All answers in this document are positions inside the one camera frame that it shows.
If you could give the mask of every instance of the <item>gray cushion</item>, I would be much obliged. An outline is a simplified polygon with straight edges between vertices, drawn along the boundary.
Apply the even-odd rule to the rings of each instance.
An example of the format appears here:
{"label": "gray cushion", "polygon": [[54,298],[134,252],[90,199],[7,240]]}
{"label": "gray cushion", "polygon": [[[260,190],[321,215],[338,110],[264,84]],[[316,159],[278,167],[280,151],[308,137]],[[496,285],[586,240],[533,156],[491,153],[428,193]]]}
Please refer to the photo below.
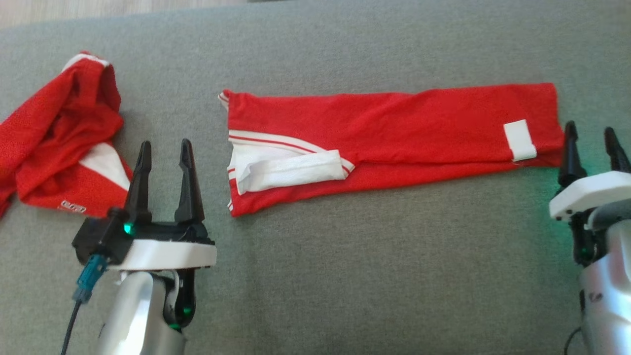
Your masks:
{"label": "gray cushion", "polygon": [[[590,172],[606,125],[631,150],[625,1],[277,2],[0,32],[0,117],[81,50],[111,61],[135,160],[154,148],[156,219],[177,205],[179,142],[197,159],[215,268],[199,273],[188,354],[556,354],[579,324],[556,170],[523,169],[278,205],[233,219],[225,88],[259,95],[419,92],[552,81]],[[0,220],[0,352],[59,350],[82,217],[15,203]],[[71,354],[95,351],[114,273],[81,309]],[[570,348],[581,353],[577,339]]]}

